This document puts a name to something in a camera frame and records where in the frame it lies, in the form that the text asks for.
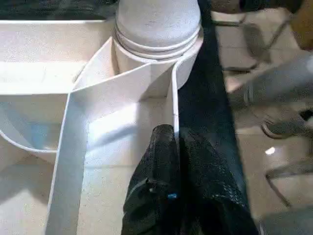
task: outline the chair leg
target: chair leg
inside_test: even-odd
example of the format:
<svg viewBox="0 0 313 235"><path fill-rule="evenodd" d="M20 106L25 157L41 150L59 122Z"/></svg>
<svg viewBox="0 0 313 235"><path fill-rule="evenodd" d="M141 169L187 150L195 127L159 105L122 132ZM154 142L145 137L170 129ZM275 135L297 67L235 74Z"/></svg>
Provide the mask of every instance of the chair leg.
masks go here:
<svg viewBox="0 0 313 235"><path fill-rule="evenodd" d="M246 20L247 14L239 21L239 22L214 22L215 25L217 26L236 26L239 27L241 26L245 20ZM293 15L290 15L276 30L272 38L270 39L269 43L264 47L263 52L261 56L257 59L257 61L248 67L226 67L223 68L223 71L232 71L232 72L239 72L239 73L249 73L251 70L256 69L260 63L264 60L264 58L267 55L268 50L274 45L274 43L277 42L277 39L281 35L281 33L284 31L286 26L291 22L293 18Z"/></svg>
<svg viewBox="0 0 313 235"><path fill-rule="evenodd" d="M313 161L304 160L301 162L294 163L292 165L281 166L276 169L272 169L266 172L265 178L275 192L275 194L279 197L279 199L284 203L284 205L288 208L292 207L292 204L288 201L288 199L278 190L278 188L273 184L273 179L285 178L296 175L307 175L313 173Z"/></svg>

